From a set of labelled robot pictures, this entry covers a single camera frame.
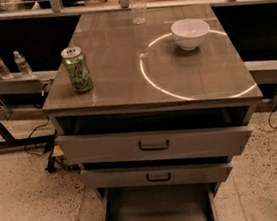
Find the grey drawer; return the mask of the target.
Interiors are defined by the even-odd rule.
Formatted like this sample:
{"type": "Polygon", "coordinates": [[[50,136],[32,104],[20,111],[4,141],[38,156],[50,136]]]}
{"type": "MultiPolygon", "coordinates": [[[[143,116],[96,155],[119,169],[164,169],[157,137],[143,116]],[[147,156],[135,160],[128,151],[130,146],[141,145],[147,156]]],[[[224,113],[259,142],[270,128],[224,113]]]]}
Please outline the grey drawer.
{"type": "Polygon", "coordinates": [[[230,174],[230,163],[102,167],[95,164],[81,170],[81,177],[92,188],[119,188],[135,186],[160,186],[176,184],[201,184],[224,182],[230,174]]]}
{"type": "Polygon", "coordinates": [[[225,108],[73,114],[55,124],[64,155],[84,167],[239,155],[252,132],[225,108]]]}
{"type": "Polygon", "coordinates": [[[206,184],[118,187],[102,195],[102,221],[218,221],[206,184]]]}

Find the grey drawer cabinet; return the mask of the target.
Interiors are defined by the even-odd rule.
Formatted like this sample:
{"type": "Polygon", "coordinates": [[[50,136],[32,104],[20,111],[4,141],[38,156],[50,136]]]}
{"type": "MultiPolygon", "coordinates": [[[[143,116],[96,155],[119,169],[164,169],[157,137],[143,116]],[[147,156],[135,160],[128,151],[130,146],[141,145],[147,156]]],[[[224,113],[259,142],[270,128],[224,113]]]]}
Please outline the grey drawer cabinet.
{"type": "MultiPolygon", "coordinates": [[[[56,128],[65,115],[130,111],[229,109],[247,125],[261,91],[217,17],[207,5],[150,9],[147,22],[132,24],[130,14],[116,11],[81,16],[71,42],[82,48],[93,87],[76,93],[66,69],[57,72],[44,105],[56,128]],[[182,19],[210,25],[202,43],[183,50],[173,40],[171,25],[182,19]]],[[[102,167],[231,163],[234,156],[154,160],[142,163],[78,164],[81,170],[102,167]]]]}

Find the green soda can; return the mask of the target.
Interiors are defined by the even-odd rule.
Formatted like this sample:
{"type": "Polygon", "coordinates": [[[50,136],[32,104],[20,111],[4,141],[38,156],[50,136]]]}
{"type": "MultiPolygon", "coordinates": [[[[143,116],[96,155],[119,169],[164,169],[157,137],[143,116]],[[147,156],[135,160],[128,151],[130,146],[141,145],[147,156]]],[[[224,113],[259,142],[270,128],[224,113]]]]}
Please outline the green soda can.
{"type": "Polygon", "coordinates": [[[61,52],[63,65],[69,74],[70,82],[77,93],[86,93],[93,87],[93,80],[86,64],[82,48],[69,47],[61,52]]]}

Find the white ceramic bowl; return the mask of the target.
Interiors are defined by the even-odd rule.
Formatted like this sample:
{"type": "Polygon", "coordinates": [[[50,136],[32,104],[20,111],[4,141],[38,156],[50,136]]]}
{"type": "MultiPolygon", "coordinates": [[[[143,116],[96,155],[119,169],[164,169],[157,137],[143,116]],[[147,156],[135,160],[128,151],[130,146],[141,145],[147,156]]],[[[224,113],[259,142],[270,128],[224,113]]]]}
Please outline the white ceramic bowl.
{"type": "Polygon", "coordinates": [[[210,30],[210,25],[201,19],[182,19],[171,25],[171,34],[176,44],[183,50],[200,46],[210,30]]]}

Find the clear bottle on cabinet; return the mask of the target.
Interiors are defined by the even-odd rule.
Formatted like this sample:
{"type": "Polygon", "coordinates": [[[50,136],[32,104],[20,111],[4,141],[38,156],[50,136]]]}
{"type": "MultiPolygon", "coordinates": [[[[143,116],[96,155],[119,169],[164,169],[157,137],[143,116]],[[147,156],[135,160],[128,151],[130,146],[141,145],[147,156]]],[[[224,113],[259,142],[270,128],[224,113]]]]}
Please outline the clear bottle on cabinet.
{"type": "Polygon", "coordinates": [[[131,4],[133,23],[138,25],[145,23],[146,7],[147,7],[146,0],[130,0],[130,4],[131,4]]]}

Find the right plastic water bottle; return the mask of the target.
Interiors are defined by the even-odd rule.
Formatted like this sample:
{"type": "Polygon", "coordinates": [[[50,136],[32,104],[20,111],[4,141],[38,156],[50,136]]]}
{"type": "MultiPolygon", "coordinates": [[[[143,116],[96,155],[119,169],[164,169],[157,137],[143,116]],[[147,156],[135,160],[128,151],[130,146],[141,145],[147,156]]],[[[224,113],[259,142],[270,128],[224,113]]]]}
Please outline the right plastic water bottle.
{"type": "Polygon", "coordinates": [[[28,64],[27,60],[18,51],[14,51],[14,61],[18,69],[22,73],[23,77],[27,79],[35,78],[33,70],[30,68],[30,65],[28,64]]]}

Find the grey side table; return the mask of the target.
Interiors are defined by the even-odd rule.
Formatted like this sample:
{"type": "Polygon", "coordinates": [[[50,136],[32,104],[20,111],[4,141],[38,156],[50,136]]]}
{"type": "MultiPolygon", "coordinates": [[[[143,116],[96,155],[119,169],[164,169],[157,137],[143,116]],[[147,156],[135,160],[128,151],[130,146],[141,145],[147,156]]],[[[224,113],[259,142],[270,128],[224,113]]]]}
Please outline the grey side table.
{"type": "MultiPolygon", "coordinates": [[[[11,79],[0,78],[0,105],[6,110],[15,106],[34,106],[41,108],[49,93],[49,89],[56,76],[54,71],[38,71],[35,78],[25,79],[19,73],[14,73],[11,79]]],[[[55,140],[55,135],[30,137],[25,139],[15,138],[10,131],[0,122],[0,135],[3,140],[0,142],[0,150],[10,147],[50,144],[55,140]]]]}

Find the grey right bench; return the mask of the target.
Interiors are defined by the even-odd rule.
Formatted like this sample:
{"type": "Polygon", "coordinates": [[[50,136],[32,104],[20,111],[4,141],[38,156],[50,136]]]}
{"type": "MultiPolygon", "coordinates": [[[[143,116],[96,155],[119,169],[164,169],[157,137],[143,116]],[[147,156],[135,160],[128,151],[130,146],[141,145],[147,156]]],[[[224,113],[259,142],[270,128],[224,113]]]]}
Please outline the grey right bench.
{"type": "Polygon", "coordinates": [[[277,102],[277,60],[245,62],[264,99],[275,105],[277,102]]]}

